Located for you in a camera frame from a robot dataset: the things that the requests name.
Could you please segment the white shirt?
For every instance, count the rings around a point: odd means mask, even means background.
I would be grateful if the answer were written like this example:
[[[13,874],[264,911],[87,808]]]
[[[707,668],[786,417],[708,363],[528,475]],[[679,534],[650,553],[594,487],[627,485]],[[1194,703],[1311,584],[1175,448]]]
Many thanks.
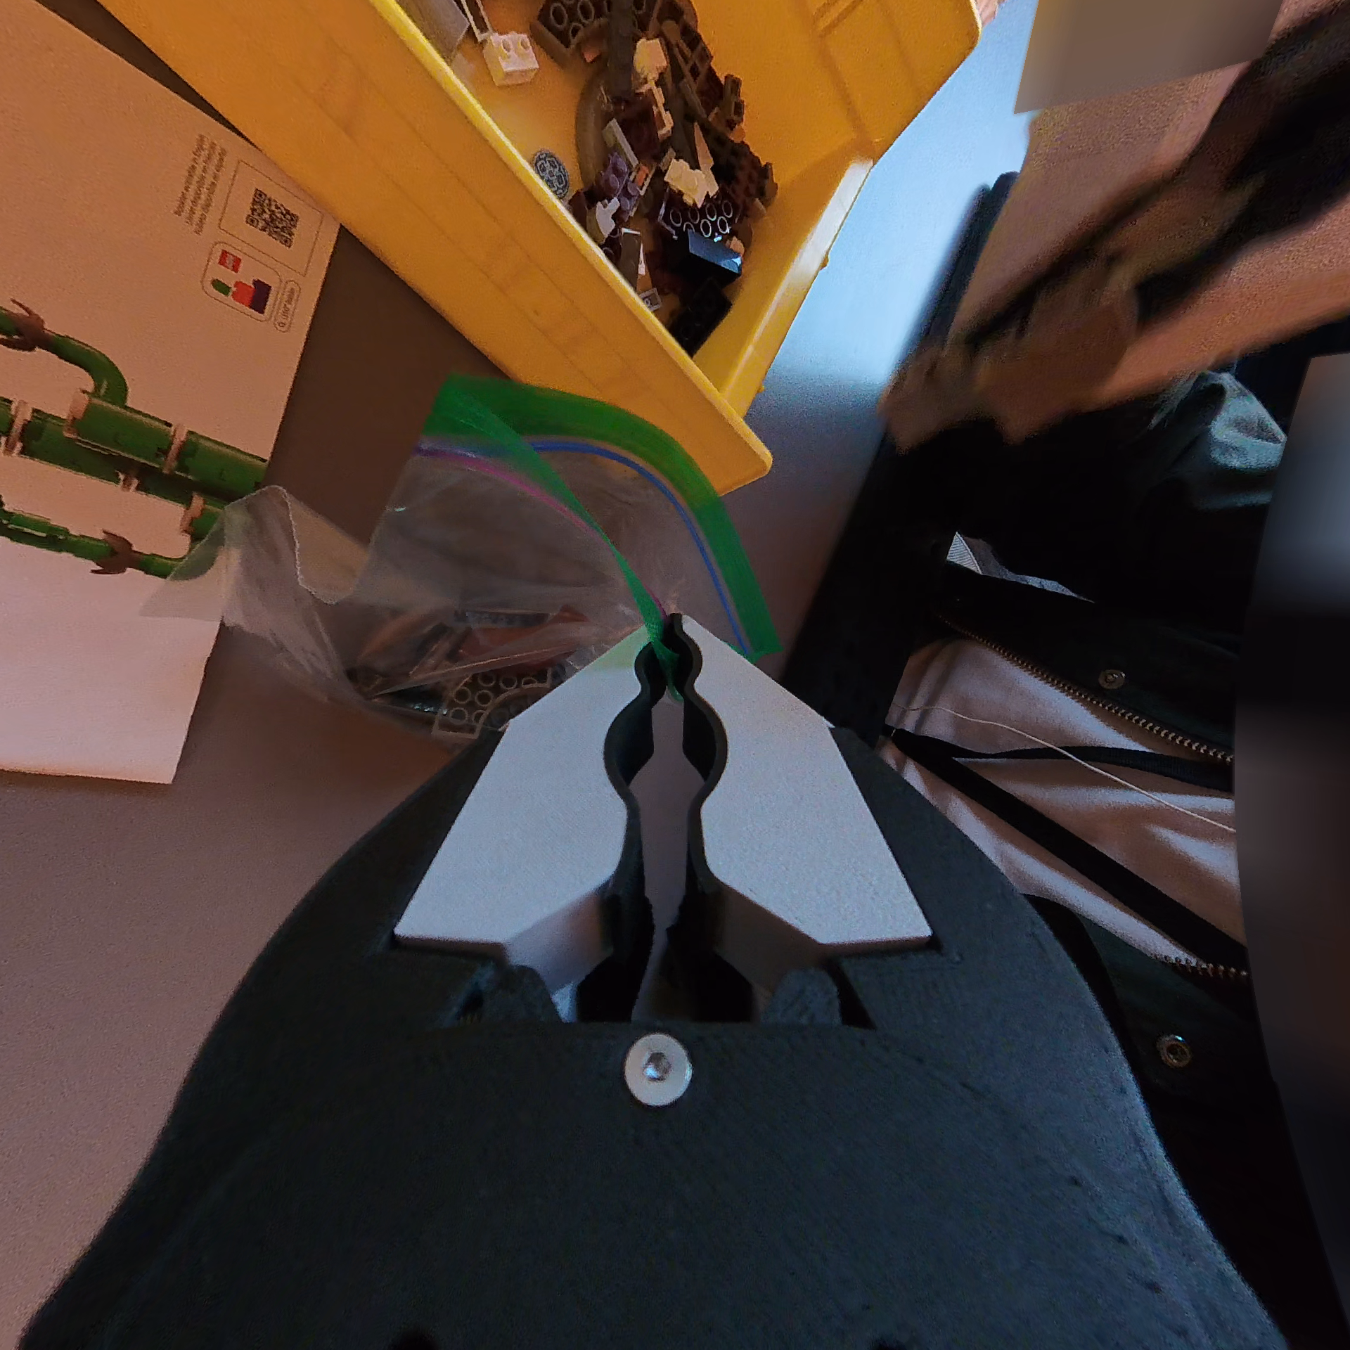
[[[1231,757],[973,639],[905,666],[883,757],[1027,897],[1173,965],[1247,971]]]

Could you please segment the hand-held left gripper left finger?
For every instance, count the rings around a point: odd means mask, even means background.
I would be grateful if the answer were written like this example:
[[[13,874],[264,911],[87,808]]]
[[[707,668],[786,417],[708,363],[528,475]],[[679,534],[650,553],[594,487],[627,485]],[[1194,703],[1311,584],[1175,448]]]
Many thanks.
[[[491,957],[627,1021],[652,949],[639,808],[662,666],[631,631],[495,738],[396,922],[400,944]]]

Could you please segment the dark green jacket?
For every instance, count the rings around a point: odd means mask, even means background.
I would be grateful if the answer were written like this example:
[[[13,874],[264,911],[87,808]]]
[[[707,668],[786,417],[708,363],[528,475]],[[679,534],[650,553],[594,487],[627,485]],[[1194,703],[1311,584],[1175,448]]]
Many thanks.
[[[831,578],[788,689],[883,734],[905,666],[973,639],[1147,726],[1231,757],[1245,608],[1285,435],[1231,374],[1060,419],[1012,444],[988,419],[901,452],[901,602],[876,559]],[[887,769],[889,778],[905,782]],[[1008,1346],[1285,1348],[1283,1120],[1250,969],[1149,957],[1021,893],[912,784],[901,792],[938,953],[844,963],[930,1070],[1000,1087],[1062,1190],[1107,1202],[1033,1237],[990,1291]]]

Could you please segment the pile of toy building bricks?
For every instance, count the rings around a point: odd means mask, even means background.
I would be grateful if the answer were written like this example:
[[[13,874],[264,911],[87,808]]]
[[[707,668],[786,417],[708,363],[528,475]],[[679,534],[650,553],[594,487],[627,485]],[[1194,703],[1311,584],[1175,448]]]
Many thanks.
[[[481,91],[538,85],[508,126],[547,192],[687,353],[728,318],[753,221],[776,194],[743,139],[738,75],[720,75],[691,1],[402,1]]]

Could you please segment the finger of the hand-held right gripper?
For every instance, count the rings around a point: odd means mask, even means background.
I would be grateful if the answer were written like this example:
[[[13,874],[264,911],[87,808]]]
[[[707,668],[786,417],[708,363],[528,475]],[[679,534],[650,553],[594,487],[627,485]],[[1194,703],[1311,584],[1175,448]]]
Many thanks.
[[[1015,444],[1056,421],[1155,392],[1169,380],[1348,314],[1348,223],[1320,221],[1256,244],[1146,322],[1122,268],[1089,262],[1037,289],[1029,316],[914,353],[881,415],[897,444],[988,419]]]
[[[1171,314],[1245,248],[1215,248],[1223,229],[1217,174],[1192,165],[1227,89],[1243,68],[1165,81],[1037,112],[1021,172],[984,240],[949,336],[988,326],[1033,303],[1079,252],[1107,268],[1136,264],[1144,281],[1182,287]]]

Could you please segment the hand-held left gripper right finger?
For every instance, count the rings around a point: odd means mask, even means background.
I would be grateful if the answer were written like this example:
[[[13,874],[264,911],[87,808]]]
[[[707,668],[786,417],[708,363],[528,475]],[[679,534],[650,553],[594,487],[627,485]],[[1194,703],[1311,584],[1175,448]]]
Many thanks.
[[[932,938],[831,724],[679,617],[687,810],[679,1010],[870,1021],[843,961]]]

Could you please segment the small cluster of toy bricks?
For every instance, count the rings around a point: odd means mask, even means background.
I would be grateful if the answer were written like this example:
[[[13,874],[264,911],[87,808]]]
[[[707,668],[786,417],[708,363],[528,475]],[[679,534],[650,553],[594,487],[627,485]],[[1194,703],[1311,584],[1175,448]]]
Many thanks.
[[[421,608],[376,619],[341,660],[334,691],[462,751],[631,633],[639,644],[650,637],[637,615],[588,615],[573,604]]]

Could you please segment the grey desk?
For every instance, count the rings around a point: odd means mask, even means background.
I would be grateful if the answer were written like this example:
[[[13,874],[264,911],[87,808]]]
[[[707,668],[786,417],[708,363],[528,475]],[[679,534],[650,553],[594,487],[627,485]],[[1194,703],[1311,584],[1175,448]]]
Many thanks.
[[[749,423],[765,479],[728,505],[790,650],[977,188],[1021,165],[1035,1],[977,48],[870,170]],[[365,538],[450,372],[493,372],[341,231],[281,425],[279,481]],[[221,633],[170,784],[5,775],[1,1206],[104,1212],[215,1012],[345,844],[440,757],[320,705]]]

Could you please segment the clear zip bag green seal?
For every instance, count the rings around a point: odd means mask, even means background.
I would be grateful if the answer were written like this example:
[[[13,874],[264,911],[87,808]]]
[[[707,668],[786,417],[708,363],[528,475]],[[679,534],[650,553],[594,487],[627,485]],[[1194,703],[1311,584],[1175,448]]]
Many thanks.
[[[674,613],[751,662],[780,648],[722,497],[681,442],[611,404],[452,376],[367,541],[264,487],[225,507],[141,613],[221,621],[306,695],[398,722],[334,691],[376,619],[563,604],[637,615],[662,674]]]

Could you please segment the yellow plastic storage bin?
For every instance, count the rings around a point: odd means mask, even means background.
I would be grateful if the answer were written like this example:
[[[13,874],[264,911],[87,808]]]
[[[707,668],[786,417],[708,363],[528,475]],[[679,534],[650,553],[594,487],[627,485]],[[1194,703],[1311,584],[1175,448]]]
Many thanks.
[[[574,182],[586,75],[539,54],[497,87],[473,42],[442,58],[396,1],[106,1],[229,124],[516,380],[607,400],[670,433],[720,493],[767,473],[745,413],[868,170],[975,48],[990,1],[691,1],[738,75],[738,147],[776,194],[745,277],[691,357],[551,196]]]

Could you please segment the plant building instruction booklet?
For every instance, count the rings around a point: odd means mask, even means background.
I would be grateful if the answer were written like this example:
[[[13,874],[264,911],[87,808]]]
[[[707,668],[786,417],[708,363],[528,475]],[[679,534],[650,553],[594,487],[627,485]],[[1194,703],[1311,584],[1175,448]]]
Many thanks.
[[[336,233],[209,114],[1,3],[1,767],[172,780],[217,608],[149,598],[260,487]]]

